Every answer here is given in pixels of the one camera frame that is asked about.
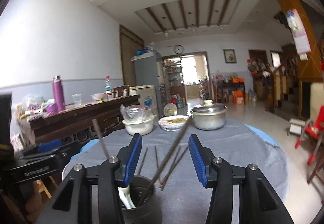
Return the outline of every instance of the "chopstick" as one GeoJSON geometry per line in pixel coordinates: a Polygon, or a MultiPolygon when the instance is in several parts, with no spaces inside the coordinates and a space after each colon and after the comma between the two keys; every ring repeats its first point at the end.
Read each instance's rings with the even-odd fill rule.
{"type": "Polygon", "coordinates": [[[163,191],[163,189],[164,189],[164,187],[166,185],[166,182],[169,179],[169,176],[171,175],[171,173],[173,172],[173,170],[176,168],[176,166],[178,165],[178,163],[180,162],[180,160],[183,158],[184,154],[187,152],[188,149],[189,149],[189,146],[187,146],[186,149],[184,149],[184,151],[181,153],[179,159],[175,163],[172,163],[169,172],[166,174],[166,176],[162,180],[162,186],[160,187],[160,190],[161,191],[163,191]]]}
{"type": "Polygon", "coordinates": [[[101,148],[103,149],[103,152],[105,153],[106,158],[109,159],[110,156],[109,156],[108,150],[107,150],[107,148],[105,146],[105,143],[104,143],[104,141],[102,139],[102,135],[101,135],[101,132],[100,132],[100,127],[99,127],[97,119],[93,119],[92,124],[93,124],[93,128],[94,128],[94,130],[95,130],[95,132],[97,134],[97,137],[99,139],[101,148]]]}
{"type": "Polygon", "coordinates": [[[146,196],[148,195],[149,191],[151,190],[152,186],[154,185],[154,183],[156,182],[156,180],[158,179],[158,177],[160,176],[160,173],[162,172],[162,170],[165,168],[167,162],[169,161],[169,159],[171,158],[172,154],[174,153],[175,149],[177,148],[179,142],[181,141],[181,139],[184,136],[184,133],[186,132],[190,122],[192,120],[192,116],[189,116],[189,119],[187,120],[187,122],[184,124],[184,126],[182,127],[181,131],[179,132],[178,136],[176,137],[176,139],[174,140],[172,146],[170,147],[168,153],[166,154],[165,158],[162,161],[162,164],[160,165],[160,167],[158,168],[158,170],[156,171],[152,181],[150,182],[148,188],[143,192],[143,194],[141,195],[140,201],[138,202],[138,207],[140,205],[142,205],[142,203],[144,202],[144,200],[146,199],[146,196]]]}
{"type": "Polygon", "coordinates": [[[142,171],[142,168],[143,168],[143,164],[144,164],[144,160],[145,160],[147,151],[148,151],[148,146],[145,149],[145,153],[144,153],[143,159],[141,161],[140,168],[138,169],[137,175],[139,175],[141,173],[141,171],[142,171]]]}
{"type": "Polygon", "coordinates": [[[157,151],[157,147],[156,146],[154,147],[154,151],[155,151],[155,163],[157,165],[157,170],[158,170],[159,169],[159,160],[158,160],[158,151],[157,151]]]}
{"type": "Polygon", "coordinates": [[[162,187],[164,186],[163,184],[164,184],[164,181],[165,180],[167,180],[167,175],[169,174],[169,172],[171,171],[171,169],[172,169],[172,167],[173,167],[173,165],[174,165],[174,163],[176,162],[176,160],[177,160],[177,158],[178,158],[178,154],[179,154],[179,152],[180,152],[180,149],[181,149],[181,146],[179,146],[179,148],[178,148],[178,151],[177,151],[177,153],[176,153],[176,155],[175,155],[175,157],[174,157],[174,159],[173,159],[173,161],[172,161],[172,164],[171,164],[171,166],[170,166],[170,169],[169,169],[169,171],[167,172],[167,174],[166,174],[166,176],[162,179],[162,181],[161,181],[161,186],[160,186],[160,190],[162,191],[163,189],[162,189],[162,187]]]}

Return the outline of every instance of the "white bowl of food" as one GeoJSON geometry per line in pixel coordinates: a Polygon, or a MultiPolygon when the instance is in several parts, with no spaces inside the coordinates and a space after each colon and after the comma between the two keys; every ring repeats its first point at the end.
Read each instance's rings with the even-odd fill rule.
{"type": "Polygon", "coordinates": [[[181,129],[188,119],[189,116],[186,115],[173,115],[161,118],[158,120],[158,124],[165,131],[174,132],[181,129]]]}
{"type": "Polygon", "coordinates": [[[130,135],[134,135],[136,133],[139,133],[140,135],[146,135],[150,132],[153,131],[153,124],[154,124],[154,119],[155,115],[152,115],[149,119],[142,121],[141,123],[139,122],[127,122],[123,120],[123,124],[125,125],[127,133],[130,135]]]}
{"type": "Polygon", "coordinates": [[[97,101],[97,100],[104,100],[106,99],[106,93],[96,93],[96,94],[93,94],[91,95],[91,98],[94,100],[94,101],[97,101]]]}

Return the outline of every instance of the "small white stool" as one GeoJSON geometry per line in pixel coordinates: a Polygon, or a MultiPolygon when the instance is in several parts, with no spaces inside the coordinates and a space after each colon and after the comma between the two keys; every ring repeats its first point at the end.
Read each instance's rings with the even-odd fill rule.
{"type": "Polygon", "coordinates": [[[298,119],[290,119],[289,120],[290,127],[288,136],[290,136],[290,133],[301,135],[302,128],[305,126],[306,122],[298,119]]]}

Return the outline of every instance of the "plastic cup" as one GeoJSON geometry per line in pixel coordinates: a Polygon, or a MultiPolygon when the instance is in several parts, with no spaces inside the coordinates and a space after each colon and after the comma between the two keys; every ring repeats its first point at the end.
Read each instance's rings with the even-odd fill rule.
{"type": "Polygon", "coordinates": [[[73,99],[75,108],[81,106],[81,104],[82,104],[82,102],[81,102],[81,94],[73,94],[72,99],[73,99]]]}

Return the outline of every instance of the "gray tablecloth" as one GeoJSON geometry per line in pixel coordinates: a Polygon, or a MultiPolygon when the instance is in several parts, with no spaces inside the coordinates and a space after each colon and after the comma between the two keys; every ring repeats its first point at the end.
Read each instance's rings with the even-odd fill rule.
{"type": "MultiPolygon", "coordinates": [[[[264,142],[257,134],[237,120],[228,119],[226,125],[214,131],[202,131],[191,125],[183,140],[182,150],[188,144],[189,136],[195,133],[201,144],[210,148],[215,156],[222,157],[232,165],[246,167],[250,163],[258,165],[268,178],[279,197],[284,200],[288,189],[287,158],[280,148],[264,142]]],[[[143,136],[143,147],[139,164],[146,146],[149,147],[141,175],[152,178],[156,171],[154,146],[157,147],[159,162],[163,160],[178,132],[165,132],[157,124],[150,134],[143,136]]],[[[104,138],[109,155],[117,155],[119,149],[131,141],[125,129],[115,131],[104,138]]],[[[85,167],[101,164],[105,155],[99,143],[88,151],[72,159],[63,171],[65,177],[75,164],[85,167]]],[[[161,178],[167,173],[173,158],[169,161],[161,178]]],[[[205,223],[212,189],[205,189],[198,181],[189,151],[171,174],[166,187],[161,192],[156,184],[157,196],[161,199],[163,223],[205,223]]],[[[239,188],[234,186],[233,221],[238,223],[239,188]]]]}

